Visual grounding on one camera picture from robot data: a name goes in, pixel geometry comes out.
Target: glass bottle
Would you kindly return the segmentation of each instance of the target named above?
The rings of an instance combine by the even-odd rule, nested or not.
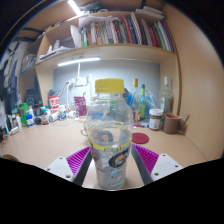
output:
[[[169,88],[169,79],[164,77],[164,89],[161,92],[160,109],[163,111],[163,118],[166,113],[172,113],[173,92]]]
[[[140,121],[140,111],[138,110],[138,79],[133,79],[133,94],[131,98],[131,110],[134,118],[134,123],[138,123]]]
[[[146,103],[145,103],[145,85],[142,84],[141,88],[141,97],[138,103],[138,110],[140,111],[140,121],[145,119],[145,109],[146,109]]]

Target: ceiling light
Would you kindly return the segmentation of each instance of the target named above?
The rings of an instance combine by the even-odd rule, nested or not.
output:
[[[81,15],[81,11],[80,11],[79,7],[76,5],[76,3],[73,0],[69,0],[68,4],[72,7],[72,9],[75,11],[77,16]]]
[[[95,57],[95,58],[82,58],[82,59],[77,59],[77,60],[62,62],[62,63],[59,63],[58,66],[61,67],[61,66],[65,66],[65,65],[75,64],[75,63],[89,62],[89,61],[99,61],[99,60],[100,60],[99,57]]]

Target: wall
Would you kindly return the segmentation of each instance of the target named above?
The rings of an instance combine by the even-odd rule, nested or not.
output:
[[[207,160],[219,159],[224,149],[223,66],[206,35],[189,18],[169,5],[163,12],[180,59],[180,116],[190,115],[186,137]]]
[[[66,81],[76,78],[78,64],[60,67],[54,70],[54,90],[61,90]],[[142,84],[150,90],[159,101],[160,93],[160,66],[157,63],[133,60],[106,60],[80,64],[80,77],[92,74],[93,81],[101,78],[122,78],[125,88],[129,91],[133,87],[133,79],[138,78],[139,91]],[[76,87],[76,96],[82,95],[83,87]],[[66,90],[60,97],[60,102],[66,101]]]

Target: green bottle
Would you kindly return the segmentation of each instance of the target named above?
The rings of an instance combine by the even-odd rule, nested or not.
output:
[[[145,103],[145,85],[142,84],[141,88],[141,97],[138,103],[138,110],[140,111],[140,121],[145,119],[145,109],[146,109],[146,103]]]

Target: white wall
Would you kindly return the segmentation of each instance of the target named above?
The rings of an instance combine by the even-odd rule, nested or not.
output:
[[[54,70],[54,90],[61,90],[65,83],[76,78],[78,74],[78,64],[60,67]],[[139,91],[142,84],[145,84],[146,90],[149,90],[159,101],[160,93],[160,67],[157,63],[135,60],[102,60],[96,62],[86,62],[80,64],[80,77],[87,77],[92,74],[93,82],[102,78],[121,78],[124,80],[124,87],[129,91],[133,87],[133,79],[138,78]],[[75,96],[81,96],[83,87],[75,87],[70,90]],[[67,102],[66,90],[60,97],[60,102]],[[87,106],[89,104],[89,95],[86,97]]]

